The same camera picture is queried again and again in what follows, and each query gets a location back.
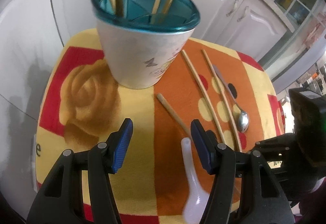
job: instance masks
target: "table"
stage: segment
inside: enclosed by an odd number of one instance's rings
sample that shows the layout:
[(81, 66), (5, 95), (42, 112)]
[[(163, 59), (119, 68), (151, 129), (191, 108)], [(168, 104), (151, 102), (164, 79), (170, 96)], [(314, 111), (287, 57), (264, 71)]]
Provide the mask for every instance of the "table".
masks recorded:
[[(243, 151), (255, 142), (284, 133), (272, 83), (251, 57), (198, 39), (184, 49), (207, 90), (227, 144), (234, 147), (229, 118), (215, 81), (205, 62), (205, 49), (237, 102), (248, 112), (250, 125), (240, 134)], [(36, 178), (41, 184), (67, 148), (74, 152), (92, 148), (117, 131), (124, 118), (134, 123), (133, 136), (122, 168), (110, 181), (119, 213), (128, 223), (184, 223), (182, 209), (188, 196), (180, 141), (186, 135), (155, 95), (162, 93), (186, 125), (199, 119), (216, 132), (212, 117), (191, 72), (178, 54), (162, 79), (153, 87), (131, 90), (118, 85), (104, 60), (96, 29), (73, 36), (53, 68), (38, 120)], [(234, 113), (239, 110), (227, 96)], [(210, 192), (213, 177), (201, 167), (193, 146), (193, 159), (202, 187)], [(86, 218), (92, 220), (87, 171), (83, 171)], [(234, 207), (239, 197), (234, 195)]]

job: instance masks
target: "cabinet handle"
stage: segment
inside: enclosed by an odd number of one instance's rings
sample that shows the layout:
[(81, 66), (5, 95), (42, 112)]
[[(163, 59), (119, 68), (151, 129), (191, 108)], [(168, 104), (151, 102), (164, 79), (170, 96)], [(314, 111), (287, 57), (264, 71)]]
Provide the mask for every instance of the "cabinet handle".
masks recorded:
[(239, 0), (235, 0), (235, 1), (234, 1), (233, 9), (232, 9), (229, 13), (226, 14), (227, 17), (230, 16), (233, 12), (235, 12), (235, 11), (237, 10), (237, 8), (238, 8), (237, 3), (238, 3), (238, 2), (239, 2)]
[(237, 22), (242, 21), (242, 19), (243, 19), (245, 16), (247, 16), (248, 9), (249, 9), (249, 6), (246, 6), (243, 15), (242, 15), (240, 18), (237, 19)]

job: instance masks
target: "white ceramic spoon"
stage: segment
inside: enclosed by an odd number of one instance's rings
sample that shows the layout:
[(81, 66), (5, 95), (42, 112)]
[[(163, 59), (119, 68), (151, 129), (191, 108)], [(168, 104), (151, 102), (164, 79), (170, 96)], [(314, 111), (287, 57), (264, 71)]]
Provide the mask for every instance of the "white ceramic spoon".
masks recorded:
[(181, 149), (189, 185), (189, 196), (182, 215), (187, 224), (198, 224), (204, 213), (209, 194), (203, 190), (198, 181), (192, 159), (190, 138), (181, 140)]

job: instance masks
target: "blue gripper pad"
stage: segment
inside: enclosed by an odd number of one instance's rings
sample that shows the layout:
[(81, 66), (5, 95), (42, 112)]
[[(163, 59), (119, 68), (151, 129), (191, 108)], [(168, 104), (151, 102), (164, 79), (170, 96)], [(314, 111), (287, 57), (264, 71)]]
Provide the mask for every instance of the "blue gripper pad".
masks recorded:
[(107, 139), (108, 151), (110, 156), (113, 157), (112, 172), (116, 173), (118, 169), (122, 167), (123, 160), (126, 156), (126, 152), (130, 143), (130, 139), (133, 132), (132, 120), (126, 118), (122, 123), (119, 131), (110, 134)]
[(217, 155), (215, 147), (217, 147), (217, 141), (212, 131), (205, 132), (200, 121), (194, 119), (190, 125), (190, 132), (192, 140), (195, 144), (202, 167), (208, 172), (208, 174), (215, 174), (215, 168), (217, 167)]

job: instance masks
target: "white ceramic cup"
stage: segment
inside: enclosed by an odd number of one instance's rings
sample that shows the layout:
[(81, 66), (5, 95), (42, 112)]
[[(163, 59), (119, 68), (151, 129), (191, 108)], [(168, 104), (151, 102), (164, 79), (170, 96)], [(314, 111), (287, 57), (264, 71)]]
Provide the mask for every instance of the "white ceramic cup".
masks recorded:
[(130, 89), (144, 89), (160, 80), (194, 29), (154, 33), (97, 20), (97, 31), (105, 59), (116, 81)]
[(191, 0), (173, 0), (168, 13), (151, 15), (155, 0), (123, 0), (123, 17), (109, 0), (91, 0), (105, 59), (116, 81), (130, 89), (154, 85), (200, 22)]

